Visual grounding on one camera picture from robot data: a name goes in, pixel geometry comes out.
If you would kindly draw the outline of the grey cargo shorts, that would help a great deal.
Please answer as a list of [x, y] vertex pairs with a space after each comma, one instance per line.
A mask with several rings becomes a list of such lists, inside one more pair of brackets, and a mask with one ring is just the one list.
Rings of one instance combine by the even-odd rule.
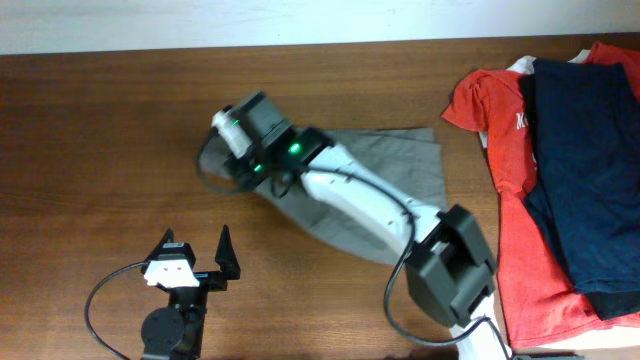
[[256, 193], [318, 240], [392, 265], [408, 238], [423, 241], [447, 205], [441, 147], [428, 128], [331, 130], [339, 149], [283, 198], [262, 181]]

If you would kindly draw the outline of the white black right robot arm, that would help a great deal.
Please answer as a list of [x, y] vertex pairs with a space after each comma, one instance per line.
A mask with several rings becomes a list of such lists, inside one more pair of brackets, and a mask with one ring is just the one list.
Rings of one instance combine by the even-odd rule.
[[[264, 180], [299, 185], [382, 241], [394, 266], [383, 309], [399, 335], [430, 348], [455, 346], [462, 359], [513, 358], [494, 311], [497, 263], [469, 211], [459, 205], [443, 211], [406, 194], [326, 132], [294, 127], [262, 92], [218, 111], [211, 126], [231, 150], [225, 167], [240, 189]], [[394, 319], [392, 292], [401, 274], [413, 302], [451, 339], [419, 337]]]

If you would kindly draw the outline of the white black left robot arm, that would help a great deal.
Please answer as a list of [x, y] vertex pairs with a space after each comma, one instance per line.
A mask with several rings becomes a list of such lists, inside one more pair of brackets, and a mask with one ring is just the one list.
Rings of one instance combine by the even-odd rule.
[[196, 272], [195, 254], [186, 242], [177, 242], [167, 230], [145, 258], [142, 274], [151, 287], [169, 295], [168, 305], [152, 311], [141, 326], [142, 357], [158, 360], [195, 360], [201, 355], [208, 295], [225, 291], [241, 277], [230, 231], [222, 228], [215, 271]]

